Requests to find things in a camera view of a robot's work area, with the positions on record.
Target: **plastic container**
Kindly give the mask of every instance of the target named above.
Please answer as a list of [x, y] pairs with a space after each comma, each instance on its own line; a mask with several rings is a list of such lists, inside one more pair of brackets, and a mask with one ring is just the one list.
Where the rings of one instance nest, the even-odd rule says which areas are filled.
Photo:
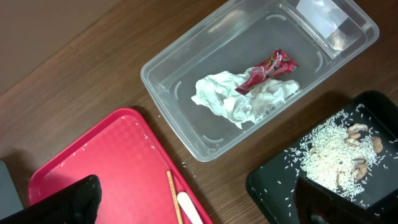
[[[228, 1], [146, 63], [141, 78], [176, 135], [199, 161], [231, 149], [307, 94], [379, 37], [377, 25], [351, 0]], [[242, 73], [275, 48], [300, 67], [281, 80], [299, 94], [243, 129], [196, 105], [195, 84], [209, 74]]]

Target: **brown table surface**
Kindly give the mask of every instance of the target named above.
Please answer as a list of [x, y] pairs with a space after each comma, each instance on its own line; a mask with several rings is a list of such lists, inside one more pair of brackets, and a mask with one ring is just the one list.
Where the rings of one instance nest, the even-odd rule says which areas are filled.
[[123, 1], [0, 96], [0, 158], [25, 207], [35, 170], [127, 106], [143, 115], [215, 223], [267, 223], [245, 190], [250, 171], [365, 90], [398, 103], [398, 2], [357, 0], [379, 26], [379, 40], [218, 159], [196, 161], [159, 117], [140, 71], [224, 2]]

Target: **pink plastic tray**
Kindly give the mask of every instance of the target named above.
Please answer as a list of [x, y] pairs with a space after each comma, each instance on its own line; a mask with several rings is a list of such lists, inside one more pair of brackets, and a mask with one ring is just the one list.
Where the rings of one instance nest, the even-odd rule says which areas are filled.
[[[135, 110], [110, 114], [36, 171], [30, 204], [95, 174], [103, 196], [96, 223], [178, 223], [166, 171], [178, 192], [191, 197], [204, 223], [210, 218], [154, 134]], [[191, 223], [184, 214], [184, 223]]]

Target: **chopstick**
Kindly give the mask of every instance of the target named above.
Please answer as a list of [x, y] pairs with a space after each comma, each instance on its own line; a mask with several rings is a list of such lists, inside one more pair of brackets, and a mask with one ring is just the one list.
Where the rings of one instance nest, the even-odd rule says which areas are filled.
[[174, 187], [173, 176], [172, 176], [171, 170], [167, 171], [167, 178], [169, 179], [169, 185], [170, 185], [170, 190], [171, 190], [172, 196], [173, 196], [173, 203], [174, 203], [175, 213], [177, 214], [178, 224], [183, 224], [182, 216], [181, 216], [181, 212], [180, 212], [180, 206], [178, 205], [178, 202], [177, 202], [177, 194], [175, 193], [175, 187]]

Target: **candy wrapper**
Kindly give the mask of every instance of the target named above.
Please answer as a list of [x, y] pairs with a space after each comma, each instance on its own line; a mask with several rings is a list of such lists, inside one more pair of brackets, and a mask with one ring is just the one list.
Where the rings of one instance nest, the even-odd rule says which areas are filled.
[[256, 85], [265, 82], [269, 78], [293, 72], [297, 67], [297, 63], [283, 50], [276, 49], [269, 58], [256, 65], [251, 71], [249, 79], [235, 90], [240, 94], [246, 95]]

